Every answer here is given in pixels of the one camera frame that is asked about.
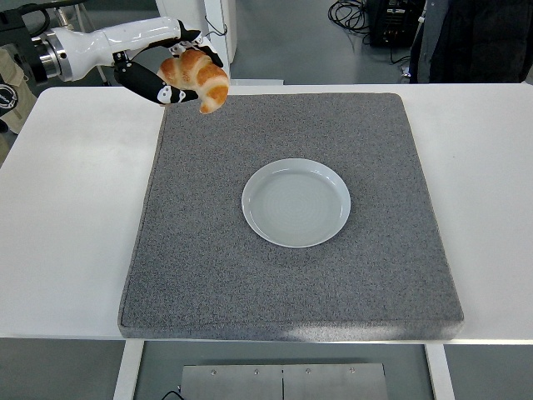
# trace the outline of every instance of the metal plate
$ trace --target metal plate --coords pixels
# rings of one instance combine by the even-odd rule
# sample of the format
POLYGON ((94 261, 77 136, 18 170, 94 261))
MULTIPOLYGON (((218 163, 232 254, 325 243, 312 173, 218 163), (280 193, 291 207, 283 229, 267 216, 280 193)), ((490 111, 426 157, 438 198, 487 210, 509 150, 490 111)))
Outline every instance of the metal plate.
POLYGON ((194 400, 387 400, 382 364, 185 366, 194 400))
POLYGON ((185 366, 182 395, 191 400, 280 400, 281 383, 277 365, 185 366))
POLYGON ((284 400, 387 400, 383 364, 283 367, 284 400))

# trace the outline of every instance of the white plate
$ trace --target white plate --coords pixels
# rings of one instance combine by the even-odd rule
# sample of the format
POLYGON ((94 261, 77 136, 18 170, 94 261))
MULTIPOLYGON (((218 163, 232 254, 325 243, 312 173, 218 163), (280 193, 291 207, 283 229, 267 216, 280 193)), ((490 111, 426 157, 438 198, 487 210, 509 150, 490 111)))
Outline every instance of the white plate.
POLYGON ((304 158, 266 165, 242 192, 248 224, 262 238, 286 248, 307 248, 333 238, 346 223, 350 205, 342 179, 304 158))

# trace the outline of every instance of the floor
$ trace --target floor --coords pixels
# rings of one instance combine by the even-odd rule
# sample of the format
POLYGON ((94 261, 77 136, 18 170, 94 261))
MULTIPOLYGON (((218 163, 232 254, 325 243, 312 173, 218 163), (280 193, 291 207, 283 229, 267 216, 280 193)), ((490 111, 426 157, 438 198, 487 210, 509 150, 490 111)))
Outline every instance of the floor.
MULTIPOLYGON (((17 0, 2 2, 0 9, 14 8, 17 0)), ((87 4, 97 28, 155 17, 153 0, 128 5, 113 0, 87 4)), ((282 79, 285 84, 404 83, 402 65, 391 64, 391 52, 369 47, 362 37, 342 31, 327 19, 332 2, 321 0, 237 0, 238 44, 232 78, 282 79)), ((395 50, 394 59, 407 50, 395 50)), ((153 68, 156 57, 141 62, 153 68)), ((112 81, 112 72, 106 70, 112 81)), ((533 83, 533 74, 528 78, 533 83)), ((80 82, 50 82, 96 86, 102 82, 95 71, 80 82)), ((45 89, 40 87, 36 94, 45 89)), ((11 146, 16 135, 3 134, 11 146)), ((148 343, 139 376, 136 398, 159 399, 180 383, 186 363, 231 360, 271 362, 280 358, 315 362, 374 360, 390 365, 387 387, 390 400, 432 398, 423 350, 420 347, 323 347, 284 344, 148 343)), ((55 341, 0 338, 0 398, 15 399, 107 399, 112 398, 123 342, 55 341)), ((446 346, 457 400, 531 399, 533 347, 446 346)))

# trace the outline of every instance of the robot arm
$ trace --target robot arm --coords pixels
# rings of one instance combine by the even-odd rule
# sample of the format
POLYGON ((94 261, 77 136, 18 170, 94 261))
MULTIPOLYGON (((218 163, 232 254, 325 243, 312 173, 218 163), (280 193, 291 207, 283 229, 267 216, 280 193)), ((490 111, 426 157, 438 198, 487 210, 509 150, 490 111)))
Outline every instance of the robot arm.
POLYGON ((138 53, 158 46, 168 48, 174 57, 188 48, 202 50, 222 67, 209 39, 170 17, 124 23, 91 33, 57 27, 41 35, 37 50, 48 78, 77 81, 97 65, 113 66, 117 82, 155 103, 182 103, 197 98, 195 92, 176 89, 133 61, 138 53))

